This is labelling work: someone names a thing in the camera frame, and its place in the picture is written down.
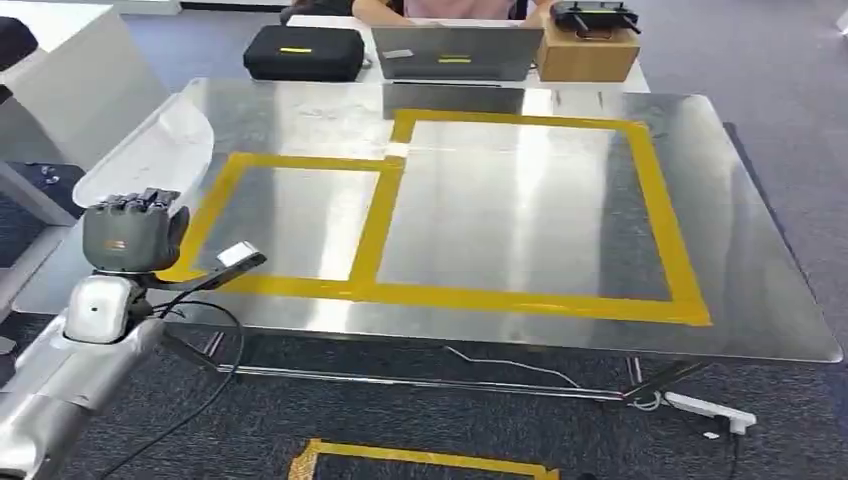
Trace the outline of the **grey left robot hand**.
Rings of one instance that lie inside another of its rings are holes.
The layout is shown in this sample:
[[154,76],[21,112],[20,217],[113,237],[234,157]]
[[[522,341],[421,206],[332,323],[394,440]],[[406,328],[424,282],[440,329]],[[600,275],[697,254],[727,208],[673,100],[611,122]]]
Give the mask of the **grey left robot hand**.
[[187,207],[172,209],[180,197],[177,191],[147,188],[88,207],[82,216],[86,260],[106,272],[147,273],[174,265],[190,221]]

